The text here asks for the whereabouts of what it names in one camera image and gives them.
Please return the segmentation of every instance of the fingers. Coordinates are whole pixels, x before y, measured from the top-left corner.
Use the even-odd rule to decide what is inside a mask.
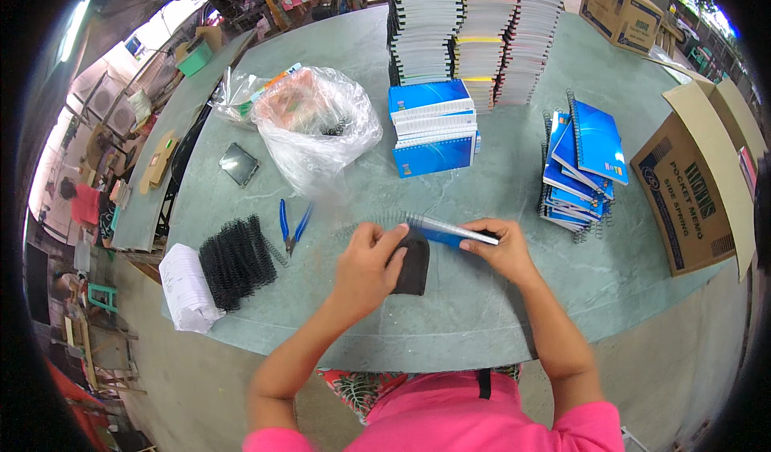
[[[367,247],[369,249],[372,242],[376,241],[382,234],[383,228],[380,225],[369,222],[361,223],[356,228],[356,231],[353,231],[349,246]]]
[[[396,281],[399,279],[399,273],[402,272],[402,265],[404,264],[404,256],[407,254],[406,247],[400,247],[393,254],[391,262],[385,268],[385,283],[389,286],[389,293],[396,288]]]
[[[460,249],[465,249],[466,251],[472,252],[473,254],[481,256],[487,260],[493,256],[496,247],[473,239],[464,239],[460,242]]]
[[[508,221],[502,219],[496,219],[495,217],[483,217],[461,225],[461,227],[471,231],[492,231],[496,235],[502,235],[509,226]]]
[[[380,237],[378,244],[375,245],[372,250],[381,258],[383,264],[386,263],[388,257],[396,249],[396,245],[404,238],[407,233],[410,232],[410,226],[405,223],[401,223],[399,226],[394,227],[390,231],[386,231]]]

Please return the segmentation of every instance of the blue-handled pliers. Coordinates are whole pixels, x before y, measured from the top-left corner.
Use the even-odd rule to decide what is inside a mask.
[[[300,220],[300,224],[297,225],[297,229],[294,230],[294,236],[289,237],[289,224],[287,223],[287,204],[283,199],[278,204],[278,220],[281,222],[281,234],[284,236],[284,244],[286,245],[287,254],[292,257],[294,251],[294,245],[300,242],[300,236],[305,231],[305,227],[308,225],[308,220],[311,218],[311,211],[313,210],[313,203],[308,205],[308,209]]]

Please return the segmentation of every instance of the green container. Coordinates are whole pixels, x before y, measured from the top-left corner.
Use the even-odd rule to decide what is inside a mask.
[[[195,72],[203,69],[207,62],[211,60],[211,49],[203,37],[198,37],[188,46],[188,56],[177,63],[177,68],[185,74],[186,77],[192,76]]]

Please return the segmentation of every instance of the concrete floor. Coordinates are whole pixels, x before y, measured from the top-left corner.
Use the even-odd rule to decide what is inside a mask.
[[[174,331],[159,313],[162,290],[117,259],[108,282],[120,316],[139,335],[132,344],[146,396],[124,394],[135,427],[162,452],[239,450],[245,390],[263,356],[206,336]],[[651,451],[688,444],[716,416],[736,376],[747,318],[747,291],[731,263],[706,286],[659,316],[594,344],[606,397]],[[551,425],[552,399],[538,361],[524,364],[524,411]],[[353,413],[316,377],[297,402],[300,428],[320,450],[341,450],[361,432]],[[637,450],[634,445],[628,450]]]

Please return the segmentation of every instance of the smartphone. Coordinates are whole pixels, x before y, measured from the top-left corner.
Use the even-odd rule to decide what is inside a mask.
[[[220,168],[228,173],[239,186],[244,187],[260,168],[260,161],[253,158],[238,144],[232,143],[220,159]]]

